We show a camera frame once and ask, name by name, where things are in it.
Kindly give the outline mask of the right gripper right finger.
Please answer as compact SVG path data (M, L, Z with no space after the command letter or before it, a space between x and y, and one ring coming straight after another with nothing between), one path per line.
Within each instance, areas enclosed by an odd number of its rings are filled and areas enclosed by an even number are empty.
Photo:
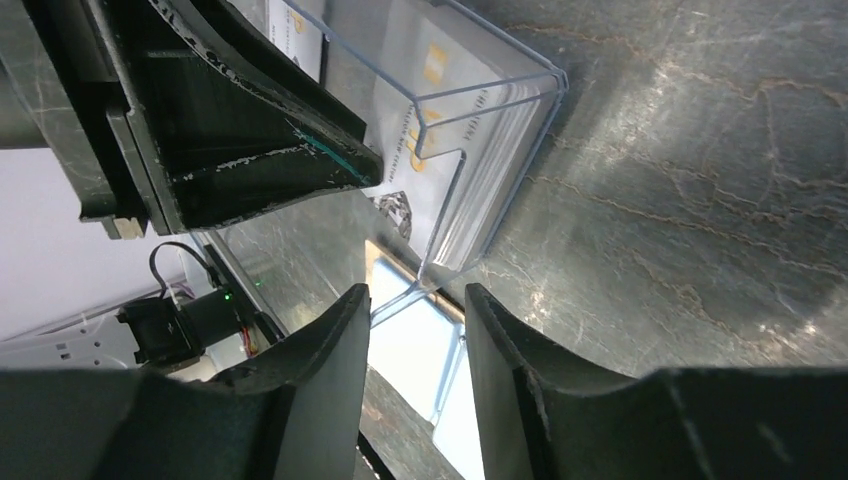
M465 290L489 479L843 479L843 367L609 370Z

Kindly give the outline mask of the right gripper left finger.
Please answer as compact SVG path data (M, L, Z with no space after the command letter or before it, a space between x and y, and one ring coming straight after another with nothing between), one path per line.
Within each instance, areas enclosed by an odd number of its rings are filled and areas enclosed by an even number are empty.
M370 293L206 382L139 370L1 376L5 479L350 479Z

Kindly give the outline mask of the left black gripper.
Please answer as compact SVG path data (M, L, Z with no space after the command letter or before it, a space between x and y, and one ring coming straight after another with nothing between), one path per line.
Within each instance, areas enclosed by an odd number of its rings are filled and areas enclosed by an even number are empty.
M142 102L103 1L1 4L1 146L48 147L112 239L378 185L365 122L227 1L146 1Z

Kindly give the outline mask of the tan leather card holder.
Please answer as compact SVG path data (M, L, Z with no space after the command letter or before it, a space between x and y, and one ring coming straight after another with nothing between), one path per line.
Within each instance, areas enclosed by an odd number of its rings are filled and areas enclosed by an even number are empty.
M423 445L462 479L484 478L463 310L413 269L365 244L372 294L368 361L418 423Z

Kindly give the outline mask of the clear acrylic card stand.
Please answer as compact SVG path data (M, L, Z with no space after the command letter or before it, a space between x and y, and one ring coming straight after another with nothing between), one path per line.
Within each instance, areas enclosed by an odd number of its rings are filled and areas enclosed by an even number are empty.
M373 188L276 220L328 283L367 281L372 322L426 302L488 249L568 87L551 62L455 1L240 1L361 117Z

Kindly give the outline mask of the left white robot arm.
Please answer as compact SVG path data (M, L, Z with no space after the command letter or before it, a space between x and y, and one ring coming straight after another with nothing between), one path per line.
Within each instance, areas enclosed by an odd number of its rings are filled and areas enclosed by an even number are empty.
M5 1L1 145L48 148L80 218L176 245L317 196L377 186L364 120L234 1ZM159 279L125 304L1 348L6 369L229 366L283 334L205 245L210 287Z

